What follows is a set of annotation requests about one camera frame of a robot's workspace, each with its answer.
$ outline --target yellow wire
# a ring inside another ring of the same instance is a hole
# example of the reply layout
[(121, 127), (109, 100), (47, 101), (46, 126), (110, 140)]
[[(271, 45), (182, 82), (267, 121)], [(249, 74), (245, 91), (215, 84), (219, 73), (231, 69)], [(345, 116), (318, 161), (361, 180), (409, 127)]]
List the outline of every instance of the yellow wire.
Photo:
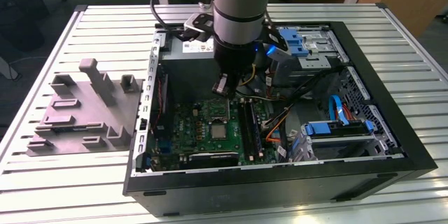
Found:
[(247, 85), (251, 81), (253, 81), (253, 79), (254, 79), (254, 77), (255, 77), (255, 64), (253, 64), (253, 75), (251, 75), (251, 78), (246, 81), (246, 82), (243, 82), (242, 84), (241, 84), (241, 86), (245, 86), (245, 85)]

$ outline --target blue led light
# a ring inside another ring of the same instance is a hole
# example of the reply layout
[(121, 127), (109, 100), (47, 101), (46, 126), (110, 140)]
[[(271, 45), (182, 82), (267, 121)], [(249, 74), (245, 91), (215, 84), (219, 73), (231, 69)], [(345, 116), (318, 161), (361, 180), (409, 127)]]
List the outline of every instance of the blue led light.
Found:
[(275, 51), (275, 46), (271, 46), (271, 47), (270, 47), (270, 50), (269, 50), (269, 52), (267, 52), (266, 54), (270, 55), (270, 54), (274, 53), (274, 51)]

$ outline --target white tabletop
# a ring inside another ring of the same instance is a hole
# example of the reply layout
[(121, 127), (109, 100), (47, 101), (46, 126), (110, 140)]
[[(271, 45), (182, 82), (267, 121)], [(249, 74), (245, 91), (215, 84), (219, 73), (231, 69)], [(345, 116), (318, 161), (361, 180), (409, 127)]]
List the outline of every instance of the white tabletop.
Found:
[[(158, 8), (182, 23), (201, 9)], [(77, 81), (83, 58), (95, 58), (111, 79), (145, 78), (157, 20), (149, 6), (90, 6), (74, 13), (11, 128), (0, 143), (0, 223), (406, 223), (448, 219), (448, 82), (423, 47), (387, 9), (375, 5), (271, 5), (274, 21), (345, 21), (378, 74), (438, 162), (422, 178), (383, 189), (362, 201), (157, 219), (122, 195), (129, 152), (29, 157), (25, 152), (43, 118), (55, 73)]]

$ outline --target green circuit board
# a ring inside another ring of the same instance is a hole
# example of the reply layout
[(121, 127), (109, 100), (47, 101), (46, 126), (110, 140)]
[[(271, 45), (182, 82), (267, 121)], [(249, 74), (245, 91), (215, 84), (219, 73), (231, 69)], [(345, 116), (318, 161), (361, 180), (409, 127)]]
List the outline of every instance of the green circuit board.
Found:
[[(263, 150), (263, 157), (258, 157), (253, 161), (247, 159), (238, 107), (239, 100), (237, 99), (233, 101), (213, 99), (175, 105), (171, 151), (170, 155), (161, 157), (166, 170), (179, 169), (179, 157), (194, 153), (237, 152), (239, 153), (238, 165), (275, 163), (274, 148)], [(254, 102), (254, 111), (261, 122), (259, 125), (262, 125), (262, 122), (269, 118), (265, 101)]]

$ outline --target computer chassis frame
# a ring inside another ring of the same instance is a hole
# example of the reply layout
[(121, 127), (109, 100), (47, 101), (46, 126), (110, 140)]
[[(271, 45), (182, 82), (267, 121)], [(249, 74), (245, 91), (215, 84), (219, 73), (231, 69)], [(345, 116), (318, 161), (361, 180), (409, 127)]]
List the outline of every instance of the computer chassis frame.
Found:
[[(161, 176), (137, 175), (137, 154), (143, 136), (137, 130), (131, 143), (123, 194), (131, 196), (157, 216), (221, 213), (271, 207), (359, 200), (391, 184), (421, 177), (438, 168), (399, 106), (369, 62), (343, 22), (285, 22), (279, 25), (327, 25), (334, 31), (389, 128), (401, 143), (405, 158), (313, 165), (277, 165), (265, 169), (221, 169), (215, 172), (171, 172)], [(145, 82), (155, 86), (162, 41), (155, 39)], [(153, 96), (145, 89), (143, 97)]]

